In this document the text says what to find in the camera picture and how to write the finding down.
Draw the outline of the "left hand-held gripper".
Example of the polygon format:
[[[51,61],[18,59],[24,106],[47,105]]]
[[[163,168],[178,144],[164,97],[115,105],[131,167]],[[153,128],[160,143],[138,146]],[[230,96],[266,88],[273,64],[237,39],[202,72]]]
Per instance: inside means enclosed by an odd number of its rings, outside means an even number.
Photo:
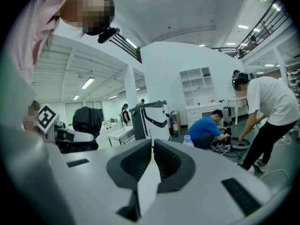
[[[38,131],[44,135],[45,141],[55,144],[59,149],[63,149],[65,140],[73,143],[95,141],[92,134],[66,129],[66,124],[60,121],[59,114],[47,103],[39,109],[36,122]]]

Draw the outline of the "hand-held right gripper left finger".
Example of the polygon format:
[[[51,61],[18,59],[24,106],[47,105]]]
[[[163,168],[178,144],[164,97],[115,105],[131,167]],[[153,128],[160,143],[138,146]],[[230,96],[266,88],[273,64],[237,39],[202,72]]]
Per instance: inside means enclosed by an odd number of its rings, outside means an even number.
[[[77,225],[151,225],[152,215],[142,212],[151,188],[145,171],[151,159],[151,141],[61,154],[46,143],[55,180]]]

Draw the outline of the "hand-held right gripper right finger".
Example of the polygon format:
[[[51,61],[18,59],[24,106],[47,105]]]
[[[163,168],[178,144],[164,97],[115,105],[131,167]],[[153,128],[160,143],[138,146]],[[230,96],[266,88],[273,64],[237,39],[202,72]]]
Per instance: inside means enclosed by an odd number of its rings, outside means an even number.
[[[171,141],[154,144],[161,165],[171,156],[175,162],[145,213],[147,225],[262,225],[289,193],[273,192],[224,156]]]

